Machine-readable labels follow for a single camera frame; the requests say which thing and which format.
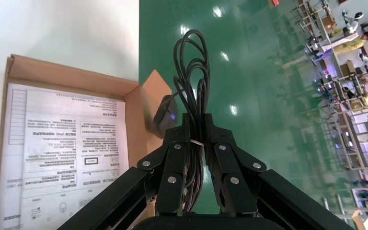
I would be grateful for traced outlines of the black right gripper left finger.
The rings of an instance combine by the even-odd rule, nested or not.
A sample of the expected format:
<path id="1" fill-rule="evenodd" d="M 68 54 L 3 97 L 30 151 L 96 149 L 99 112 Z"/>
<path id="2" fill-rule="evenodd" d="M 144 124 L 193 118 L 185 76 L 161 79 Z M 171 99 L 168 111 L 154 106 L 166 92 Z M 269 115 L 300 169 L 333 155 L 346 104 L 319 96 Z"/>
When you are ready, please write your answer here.
<path id="1" fill-rule="evenodd" d="M 61 230 L 155 230 L 182 215 L 191 120 L 165 131 L 162 145 L 60 226 Z"/>

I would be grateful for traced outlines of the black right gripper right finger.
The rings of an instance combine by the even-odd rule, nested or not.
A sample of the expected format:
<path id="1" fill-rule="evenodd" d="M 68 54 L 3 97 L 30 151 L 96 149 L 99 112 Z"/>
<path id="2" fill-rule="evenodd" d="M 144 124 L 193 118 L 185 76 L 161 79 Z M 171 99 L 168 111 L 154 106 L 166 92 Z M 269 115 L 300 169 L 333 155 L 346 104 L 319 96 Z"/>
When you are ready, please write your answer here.
<path id="1" fill-rule="evenodd" d="M 350 226 L 266 164 L 233 133 L 204 115 L 206 161 L 220 210 L 239 230 L 348 230 Z"/>

